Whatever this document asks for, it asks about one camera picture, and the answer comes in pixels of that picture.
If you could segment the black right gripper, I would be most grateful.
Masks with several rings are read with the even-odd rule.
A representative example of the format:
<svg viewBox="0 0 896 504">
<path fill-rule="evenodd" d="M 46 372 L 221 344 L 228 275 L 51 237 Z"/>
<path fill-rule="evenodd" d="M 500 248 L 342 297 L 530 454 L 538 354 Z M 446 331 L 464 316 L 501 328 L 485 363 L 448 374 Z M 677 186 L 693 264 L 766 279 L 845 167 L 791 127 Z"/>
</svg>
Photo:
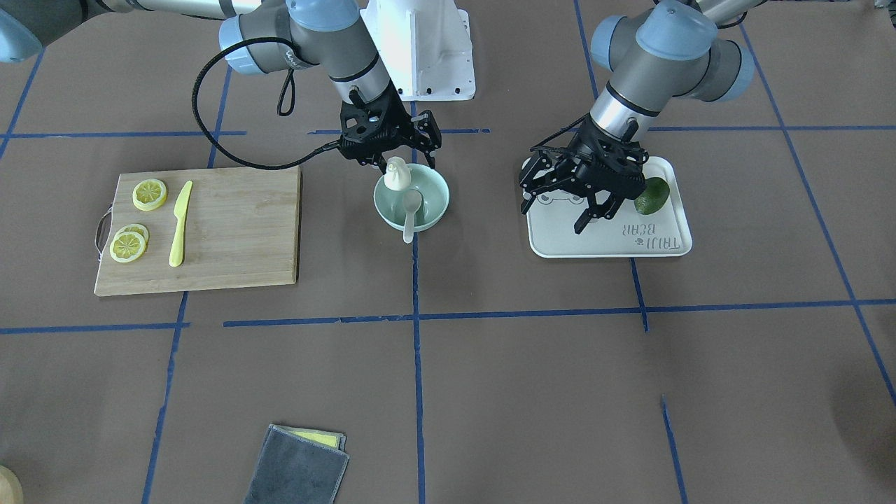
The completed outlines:
<svg viewBox="0 0 896 504">
<path fill-rule="evenodd" d="M 365 101 L 350 90 L 340 109 L 339 153 L 347 160 L 386 172 L 384 154 L 401 146 L 423 153 L 429 168 L 436 169 L 435 151 L 442 147 L 442 133 L 432 112 L 410 115 L 396 90 L 385 90 Z"/>
</svg>

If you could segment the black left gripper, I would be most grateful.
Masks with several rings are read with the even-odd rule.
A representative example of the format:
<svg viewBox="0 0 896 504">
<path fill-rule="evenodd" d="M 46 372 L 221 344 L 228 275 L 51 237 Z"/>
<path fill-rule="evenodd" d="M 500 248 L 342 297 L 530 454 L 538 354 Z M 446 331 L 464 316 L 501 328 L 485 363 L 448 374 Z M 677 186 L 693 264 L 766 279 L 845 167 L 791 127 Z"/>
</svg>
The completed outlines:
<svg viewBox="0 0 896 504">
<path fill-rule="evenodd" d="M 624 199 L 636 199 L 645 188 L 643 164 L 649 154 L 634 141 L 637 131 L 637 122 L 627 119 L 623 136 L 617 139 L 583 115 L 536 143 L 532 147 L 535 155 L 519 170 L 521 214 L 527 214 L 534 203 L 559 200 L 581 204 L 585 198 L 587 208 L 574 223 L 575 234 L 582 233 L 593 220 L 612 220 Z M 596 194 L 601 191 L 610 195 L 599 204 Z"/>
</svg>

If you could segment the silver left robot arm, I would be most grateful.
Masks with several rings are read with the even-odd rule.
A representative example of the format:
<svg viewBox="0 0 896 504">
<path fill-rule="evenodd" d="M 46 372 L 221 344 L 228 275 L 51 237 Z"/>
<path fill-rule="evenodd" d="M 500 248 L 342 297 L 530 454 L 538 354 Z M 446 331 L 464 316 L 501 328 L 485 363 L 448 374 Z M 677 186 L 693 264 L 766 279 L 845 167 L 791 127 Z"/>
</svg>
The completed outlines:
<svg viewBox="0 0 896 504">
<path fill-rule="evenodd" d="M 648 152 L 640 145 L 670 100 L 725 102 L 742 95 L 755 58 L 719 37 L 739 25 L 756 1 L 657 1 L 636 17 L 611 16 L 596 27 L 591 59 L 610 77 L 591 109 L 570 128 L 564 147 L 544 139 L 532 147 L 519 173 L 521 212 L 541 195 L 560 190 L 582 198 L 573 229 L 612 219 L 625 201 L 649 191 L 643 174 Z"/>
</svg>

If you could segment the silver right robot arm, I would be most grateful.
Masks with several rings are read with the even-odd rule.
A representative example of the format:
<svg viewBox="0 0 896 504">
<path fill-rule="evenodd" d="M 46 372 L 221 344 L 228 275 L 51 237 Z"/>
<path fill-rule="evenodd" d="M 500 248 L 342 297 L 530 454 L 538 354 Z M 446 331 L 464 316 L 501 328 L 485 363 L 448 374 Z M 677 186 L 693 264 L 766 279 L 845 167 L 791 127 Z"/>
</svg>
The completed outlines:
<svg viewBox="0 0 896 504">
<path fill-rule="evenodd" d="M 385 153 L 406 146 L 434 168 L 441 131 L 430 111 L 410 115 L 389 76 L 355 1 L 3 1 L 2 61 L 28 60 L 88 20 L 106 13 L 170 12 L 220 20 L 220 52 L 193 83 L 198 127 L 216 150 L 221 145 L 202 121 L 199 93 L 219 61 L 246 76 L 322 67 L 340 96 L 340 134 L 312 150 L 337 151 L 347 160 L 385 170 Z"/>
</svg>

